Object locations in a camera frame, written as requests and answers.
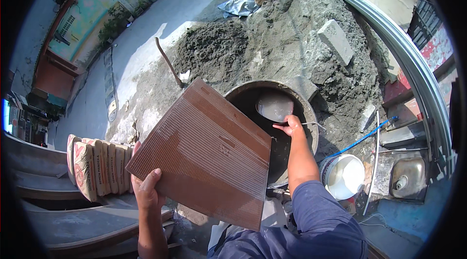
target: blue shirt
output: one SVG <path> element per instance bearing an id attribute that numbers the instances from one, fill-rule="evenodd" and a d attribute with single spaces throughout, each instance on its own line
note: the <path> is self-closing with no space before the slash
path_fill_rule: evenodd
<path id="1" fill-rule="evenodd" d="M 367 243 L 359 224 L 319 181 L 300 184 L 292 208 L 301 234 L 286 228 L 261 227 L 225 239 L 207 258 L 367 258 Z"/>

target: sand pile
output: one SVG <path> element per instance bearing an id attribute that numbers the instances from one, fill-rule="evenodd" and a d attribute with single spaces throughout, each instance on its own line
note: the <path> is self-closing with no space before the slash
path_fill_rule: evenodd
<path id="1" fill-rule="evenodd" d="M 353 49 L 347 66 L 318 38 L 317 31 L 330 19 Z M 178 43 L 174 65 L 178 73 L 190 69 L 193 77 L 203 77 L 220 93 L 249 79 L 287 82 L 306 77 L 319 88 L 311 104 L 328 128 L 320 135 L 320 160 L 359 137 L 357 121 L 367 103 L 381 108 L 380 77 L 370 53 L 362 28 L 343 0 L 267 0 L 246 20 L 190 29 Z"/>

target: blue sleeve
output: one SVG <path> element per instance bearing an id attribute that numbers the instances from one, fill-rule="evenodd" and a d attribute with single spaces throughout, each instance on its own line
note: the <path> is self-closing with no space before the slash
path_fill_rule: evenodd
<path id="1" fill-rule="evenodd" d="M 307 181 L 293 192 L 292 208 L 302 237 L 347 257 L 366 258 L 366 238 L 359 224 L 320 181 Z"/>

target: hand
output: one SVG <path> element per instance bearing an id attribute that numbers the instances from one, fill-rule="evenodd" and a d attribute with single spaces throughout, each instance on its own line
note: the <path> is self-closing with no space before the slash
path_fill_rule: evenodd
<path id="1" fill-rule="evenodd" d="M 133 155 L 141 146 L 141 142 L 137 142 Z M 165 204 L 166 197 L 158 195 L 154 189 L 156 183 L 160 180 L 162 171 L 157 168 L 151 171 L 144 181 L 141 181 L 136 176 L 131 175 L 131 183 L 133 185 L 133 191 L 135 192 L 136 202 L 138 203 L 139 210 L 156 210 L 156 213 L 160 214 L 162 205 Z"/>
<path id="2" fill-rule="evenodd" d="M 305 131 L 303 130 L 303 127 L 302 127 L 302 123 L 300 122 L 300 119 L 299 119 L 297 116 L 295 116 L 295 115 L 287 115 L 287 116 L 285 116 L 285 118 L 284 118 L 284 122 L 287 122 L 288 125 L 277 125 L 277 124 L 273 124 L 272 127 L 284 131 L 285 134 L 287 134 L 287 135 L 290 136 L 290 137 L 292 137 L 292 135 L 293 135 L 295 132 L 303 132 L 303 133 L 305 133 Z"/>

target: white bucket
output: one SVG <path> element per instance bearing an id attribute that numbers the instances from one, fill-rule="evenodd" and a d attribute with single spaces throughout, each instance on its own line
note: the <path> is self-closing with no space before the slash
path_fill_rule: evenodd
<path id="1" fill-rule="evenodd" d="M 365 167 L 358 157 L 341 154 L 325 158 L 319 165 L 321 182 L 337 200 L 358 193 L 365 180 Z"/>

